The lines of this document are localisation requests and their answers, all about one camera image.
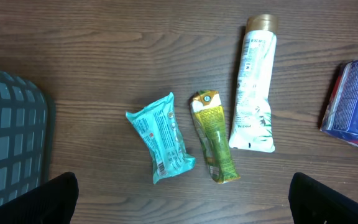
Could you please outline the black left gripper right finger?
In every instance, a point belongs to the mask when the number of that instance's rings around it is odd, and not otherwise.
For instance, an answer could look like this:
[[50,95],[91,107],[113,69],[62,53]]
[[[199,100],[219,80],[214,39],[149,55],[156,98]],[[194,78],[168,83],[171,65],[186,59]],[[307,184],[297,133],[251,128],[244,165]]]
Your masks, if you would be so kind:
[[288,200],[295,224],[358,223],[358,203],[308,175],[297,172]]

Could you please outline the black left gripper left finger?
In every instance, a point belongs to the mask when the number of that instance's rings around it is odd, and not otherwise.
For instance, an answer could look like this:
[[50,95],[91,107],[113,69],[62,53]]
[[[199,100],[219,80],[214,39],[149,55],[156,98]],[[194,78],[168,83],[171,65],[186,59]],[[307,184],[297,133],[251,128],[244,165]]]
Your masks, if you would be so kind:
[[0,206],[0,224],[70,223],[79,196],[74,173],[66,172]]

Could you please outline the white tube gold cap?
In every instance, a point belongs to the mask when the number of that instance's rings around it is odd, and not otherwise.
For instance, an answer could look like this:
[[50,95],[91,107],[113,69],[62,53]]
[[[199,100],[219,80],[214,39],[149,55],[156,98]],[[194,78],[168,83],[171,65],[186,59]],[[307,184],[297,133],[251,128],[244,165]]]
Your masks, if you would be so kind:
[[278,18],[248,18],[237,75],[229,146],[271,153],[275,150],[269,89],[277,45]]

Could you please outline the teal snack packet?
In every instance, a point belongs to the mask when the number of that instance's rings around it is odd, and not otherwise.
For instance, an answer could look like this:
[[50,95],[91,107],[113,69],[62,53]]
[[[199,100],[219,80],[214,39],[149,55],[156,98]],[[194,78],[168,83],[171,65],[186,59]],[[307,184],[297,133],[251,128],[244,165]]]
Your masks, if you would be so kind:
[[127,120],[149,149],[154,184],[188,172],[196,164],[196,158],[187,153],[178,128],[174,99],[174,94],[169,93],[136,113],[126,113]]

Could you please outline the green juice pouch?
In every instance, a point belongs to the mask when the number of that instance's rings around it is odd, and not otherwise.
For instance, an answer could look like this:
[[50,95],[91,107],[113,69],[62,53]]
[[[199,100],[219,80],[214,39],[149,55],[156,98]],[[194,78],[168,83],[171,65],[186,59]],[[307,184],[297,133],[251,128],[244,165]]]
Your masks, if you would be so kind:
[[219,184],[240,179],[227,140],[219,92],[200,90],[190,100],[190,109],[211,178]]

